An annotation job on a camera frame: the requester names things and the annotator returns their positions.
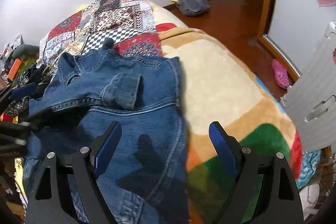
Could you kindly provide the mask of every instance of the black and white checkered fabric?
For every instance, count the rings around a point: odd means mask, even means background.
[[[103,32],[96,32],[88,37],[85,42],[84,49],[82,54],[88,53],[90,50],[98,50],[103,46],[103,43],[106,38],[110,37],[113,39],[114,44],[120,43],[125,39],[133,37],[135,35],[139,35],[144,33],[144,31],[136,30],[136,29],[116,29],[116,30],[108,30]]]

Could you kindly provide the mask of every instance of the pink shoe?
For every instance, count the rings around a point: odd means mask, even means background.
[[[290,85],[287,75],[287,69],[283,65],[281,65],[280,62],[276,59],[273,59],[272,61],[272,68],[274,71],[274,78],[278,86],[286,90]]]

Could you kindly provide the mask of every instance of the orange box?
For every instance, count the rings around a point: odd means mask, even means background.
[[[8,79],[13,81],[13,79],[15,77],[15,74],[17,73],[17,70],[19,69],[21,63],[22,63],[22,61],[18,58],[14,61],[14,64],[13,64],[13,66],[11,67],[11,69],[8,73]]]

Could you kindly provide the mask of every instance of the turquoise cloth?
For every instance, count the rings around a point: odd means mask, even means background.
[[[302,153],[302,164],[299,178],[296,182],[297,188],[302,188],[307,185],[311,177],[316,172],[317,163],[321,158],[321,150]]]

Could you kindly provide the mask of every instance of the metal screw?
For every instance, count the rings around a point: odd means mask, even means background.
[[[55,153],[54,153],[54,152],[49,152],[49,153],[47,154],[47,158],[49,158],[49,159],[52,159],[54,156],[55,156]]]
[[[87,153],[89,150],[90,150],[90,149],[89,149],[87,146],[83,146],[83,147],[81,148],[80,152],[81,152],[82,154],[85,154],[85,153]]]
[[[20,122],[20,125],[30,127],[30,122]]]
[[[281,152],[277,152],[276,155],[277,155],[277,157],[278,157],[279,159],[283,159],[283,158],[284,158],[284,155],[283,155],[283,153],[281,153]]]
[[[244,146],[241,150],[246,154],[249,154],[252,151],[251,148],[249,148],[248,146]]]

